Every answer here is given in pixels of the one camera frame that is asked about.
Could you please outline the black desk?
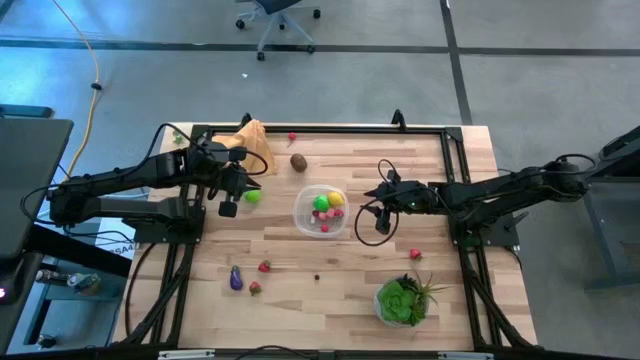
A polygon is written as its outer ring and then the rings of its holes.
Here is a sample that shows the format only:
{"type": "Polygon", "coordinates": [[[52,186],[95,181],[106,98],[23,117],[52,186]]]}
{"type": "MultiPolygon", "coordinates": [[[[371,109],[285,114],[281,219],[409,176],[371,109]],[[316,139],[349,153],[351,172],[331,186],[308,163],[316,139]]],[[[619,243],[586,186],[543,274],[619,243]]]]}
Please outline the black desk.
{"type": "Polygon", "coordinates": [[[22,252],[72,129],[70,120],[0,119],[0,261],[22,252]]]}

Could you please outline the black metal table frame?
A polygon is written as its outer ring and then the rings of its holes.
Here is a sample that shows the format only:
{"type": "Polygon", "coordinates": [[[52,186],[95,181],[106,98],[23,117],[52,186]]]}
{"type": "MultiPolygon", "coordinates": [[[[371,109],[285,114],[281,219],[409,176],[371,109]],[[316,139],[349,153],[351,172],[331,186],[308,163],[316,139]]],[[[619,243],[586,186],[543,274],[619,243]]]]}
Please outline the black metal table frame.
{"type": "Polygon", "coordinates": [[[201,242],[195,248],[178,344],[182,348],[255,348],[275,344],[322,350],[469,350],[472,335],[459,256],[442,216],[402,216],[395,236],[384,241],[373,220],[353,212],[337,237],[311,238],[293,220],[298,193],[308,185],[342,190],[355,211],[364,193],[380,180],[386,159],[402,177],[422,182],[449,178],[484,180],[496,175],[489,131],[461,128],[457,143],[450,130],[418,125],[403,133],[378,125],[322,126],[318,132],[296,125],[296,140],[270,127],[268,138],[277,171],[261,179],[259,203],[241,203],[235,218],[207,205],[201,242]],[[461,146],[465,157],[457,156],[461,146]],[[308,163],[296,172],[290,157],[308,163]],[[422,253],[411,260],[409,251],[422,253]],[[259,264],[269,260],[271,271],[259,264]],[[241,291],[230,288],[233,265],[240,268],[241,291]],[[423,281],[449,286],[436,295],[425,321],[414,328],[382,323],[373,296],[387,280],[415,269],[423,281]],[[261,285],[252,296],[249,285],[261,285]]]}

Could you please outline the succulent in white patterned pot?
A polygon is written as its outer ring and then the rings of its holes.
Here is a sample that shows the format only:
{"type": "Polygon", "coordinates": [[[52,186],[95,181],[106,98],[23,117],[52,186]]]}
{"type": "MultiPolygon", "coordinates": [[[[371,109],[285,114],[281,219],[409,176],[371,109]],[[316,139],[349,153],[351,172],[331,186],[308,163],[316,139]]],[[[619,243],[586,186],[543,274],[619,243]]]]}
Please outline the succulent in white patterned pot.
{"type": "Polygon", "coordinates": [[[414,328],[426,320],[431,304],[438,304],[436,294],[449,286],[433,282],[430,273],[422,280],[415,269],[412,273],[395,276],[381,285],[373,296],[373,308],[377,318],[390,327],[414,328]]]}

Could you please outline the grey cart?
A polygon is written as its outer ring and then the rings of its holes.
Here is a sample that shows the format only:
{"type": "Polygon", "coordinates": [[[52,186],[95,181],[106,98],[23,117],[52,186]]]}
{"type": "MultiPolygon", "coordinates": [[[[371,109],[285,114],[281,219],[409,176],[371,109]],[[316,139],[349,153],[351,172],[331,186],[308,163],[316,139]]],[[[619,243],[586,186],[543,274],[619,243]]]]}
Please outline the grey cart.
{"type": "Polygon", "coordinates": [[[632,265],[625,252],[627,245],[640,245],[640,126],[601,148],[598,158],[586,177],[584,203],[606,275],[585,289],[640,285],[640,265],[632,265]]]}

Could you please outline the office chair base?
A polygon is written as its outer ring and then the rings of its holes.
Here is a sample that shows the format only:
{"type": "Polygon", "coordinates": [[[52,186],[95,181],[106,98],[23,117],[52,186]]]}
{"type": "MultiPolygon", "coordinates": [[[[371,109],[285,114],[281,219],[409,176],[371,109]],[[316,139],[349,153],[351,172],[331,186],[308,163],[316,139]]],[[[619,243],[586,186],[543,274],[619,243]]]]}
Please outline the office chair base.
{"type": "Polygon", "coordinates": [[[268,19],[266,30],[262,33],[260,41],[256,49],[256,59],[259,62],[265,60],[264,47],[266,40],[271,30],[275,25],[279,26],[280,30],[286,30],[287,27],[293,28],[302,37],[304,37],[309,44],[305,47],[305,51],[312,55],[316,51],[316,46],[313,38],[307,34],[302,27],[289,15],[288,11],[293,10],[305,10],[310,9],[311,15],[314,19],[318,20],[322,16],[322,11],[319,7],[296,7],[296,4],[302,0],[234,0],[236,3],[252,3],[254,8],[250,12],[239,13],[235,21],[235,27],[238,30],[244,30],[248,22],[253,22],[256,18],[265,17],[268,19]]]}

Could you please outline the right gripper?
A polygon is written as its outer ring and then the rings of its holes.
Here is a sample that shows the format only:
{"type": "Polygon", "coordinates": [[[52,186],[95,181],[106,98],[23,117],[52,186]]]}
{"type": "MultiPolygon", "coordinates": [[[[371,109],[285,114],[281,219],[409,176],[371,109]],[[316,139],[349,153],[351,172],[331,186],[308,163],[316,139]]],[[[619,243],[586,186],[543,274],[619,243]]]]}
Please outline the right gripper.
{"type": "MultiPolygon", "coordinates": [[[[382,197],[382,203],[396,212],[403,213],[433,213],[438,205],[435,191],[418,181],[401,181],[401,176],[395,170],[387,172],[389,185],[382,197]]],[[[390,231],[391,211],[381,209],[376,215],[376,230],[380,234],[390,231]]]]}

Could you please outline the clear plastic tupperware container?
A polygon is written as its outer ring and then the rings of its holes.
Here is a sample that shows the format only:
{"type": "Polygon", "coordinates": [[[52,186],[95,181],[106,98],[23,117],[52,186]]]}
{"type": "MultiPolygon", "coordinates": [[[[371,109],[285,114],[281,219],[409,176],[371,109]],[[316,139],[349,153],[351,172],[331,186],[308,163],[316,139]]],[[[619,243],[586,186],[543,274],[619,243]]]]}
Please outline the clear plastic tupperware container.
{"type": "Polygon", "coordinates": [[[349,203],[346,194],[333,186],[329,185],[309,185],[304,187],[297,195],[293,206],[293,220],[297,229],[310,237],[314,238],[334,238],[337,237],[343,230],[346,229],[349,216],[349,203]],[[327,195],[329,192],[339,192],[344,200],[345,204],[341,207],[330,207],[334,210],[342,209],[344,211],[343,217],[332,217],[326,221],[321,221],[319,218],[314,224],[310,222],[312,217],[313,200],[318,195],[327,195]],[[321,226],[326,224],[330,227],[327,233],[321,231],[321,226]]]}

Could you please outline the yellow cloth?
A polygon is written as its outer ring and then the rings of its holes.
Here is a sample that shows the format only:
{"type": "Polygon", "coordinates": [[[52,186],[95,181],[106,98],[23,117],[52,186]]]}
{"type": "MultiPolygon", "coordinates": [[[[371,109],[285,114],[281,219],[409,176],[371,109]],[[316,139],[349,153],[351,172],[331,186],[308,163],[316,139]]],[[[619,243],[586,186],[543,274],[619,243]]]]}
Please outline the yellow cloth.
{"type": "Polygon", "coordinates": [[[216,135],[215,142],[224,144],[227,148],[242,146],[247,150],[260,155],[267,163],[259,160],[254,155],[248,155],[242,161],[242,166],[256,175],[273,175],[277,171],[274,154],[266,136],[264,125],[259,120],[251,120],[241,130],[233,135],[216,135]]]}

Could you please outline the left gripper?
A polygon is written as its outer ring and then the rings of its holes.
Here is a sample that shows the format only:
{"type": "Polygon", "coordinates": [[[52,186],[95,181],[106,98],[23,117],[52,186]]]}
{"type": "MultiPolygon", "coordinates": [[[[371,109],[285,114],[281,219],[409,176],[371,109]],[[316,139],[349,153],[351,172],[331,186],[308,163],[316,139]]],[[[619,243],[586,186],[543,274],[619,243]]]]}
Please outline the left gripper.
{"type": "MultiPolygon", "coordinates": [[[[208,198],[215,198],[220,190],[227,193],[230,198],[240,198],[244,193],[239,184],[239,175],[246,169],[240,164],[247,157],[245,147],[233,147],[227,150],[215,149],[206,150],[204,154],[208,160],[218,164],[213,171],[213,178],[208,185],[208,198]]],[[[222,201],[219,204],[218,215],[221,217],[235,218],[238,205],[234,201],[222,201]]]]}

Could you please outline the white label sheet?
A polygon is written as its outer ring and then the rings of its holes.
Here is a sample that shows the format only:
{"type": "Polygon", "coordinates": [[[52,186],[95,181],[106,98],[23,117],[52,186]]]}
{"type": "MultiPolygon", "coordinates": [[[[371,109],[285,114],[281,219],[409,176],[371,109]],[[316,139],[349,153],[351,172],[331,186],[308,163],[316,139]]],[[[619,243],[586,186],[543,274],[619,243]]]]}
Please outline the white label sheet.
{"type": "Polygon", "coordinates": [[[103,218],[99,224],[95,245],[126,259],[132,260],[137,247],[133,244],[135,229],[121,219],[103,218]]]}

